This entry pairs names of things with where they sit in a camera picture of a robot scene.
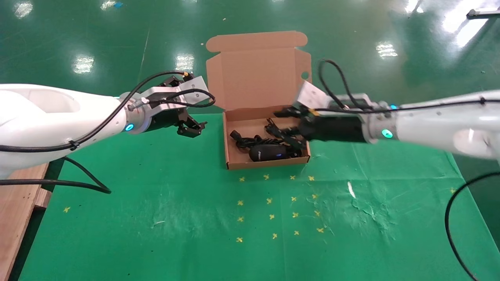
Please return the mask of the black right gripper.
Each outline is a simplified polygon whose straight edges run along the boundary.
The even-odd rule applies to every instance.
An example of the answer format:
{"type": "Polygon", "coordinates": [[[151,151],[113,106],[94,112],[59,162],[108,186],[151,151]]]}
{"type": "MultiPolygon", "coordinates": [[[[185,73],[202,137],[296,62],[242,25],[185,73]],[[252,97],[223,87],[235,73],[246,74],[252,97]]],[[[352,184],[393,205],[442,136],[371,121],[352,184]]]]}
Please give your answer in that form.
{"type": "Polygon", "coordinates": [[[307,149],[307,141],[368,143],[364,136],[363,122],[353,115],[313,116],[314,110],[305,106],[289,106],[274,111],[277,118],[301,119],[298,126],[278,128],[277,137],[298,150],[307,149]]]}

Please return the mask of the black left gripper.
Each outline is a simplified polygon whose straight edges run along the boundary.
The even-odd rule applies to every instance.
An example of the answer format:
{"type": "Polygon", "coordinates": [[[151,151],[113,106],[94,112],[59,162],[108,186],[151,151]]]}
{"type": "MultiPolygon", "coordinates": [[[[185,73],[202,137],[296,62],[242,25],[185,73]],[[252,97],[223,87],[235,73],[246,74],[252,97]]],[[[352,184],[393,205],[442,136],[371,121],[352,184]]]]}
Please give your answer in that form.
{"type": "Polygon", "coordinates": [[[195,138],[201,135],[206,124],[207,122],[196,121],[185,108],[179,108],[154,115],[149,124],[149,131],[176,126],[178,135],[195,138]]]}

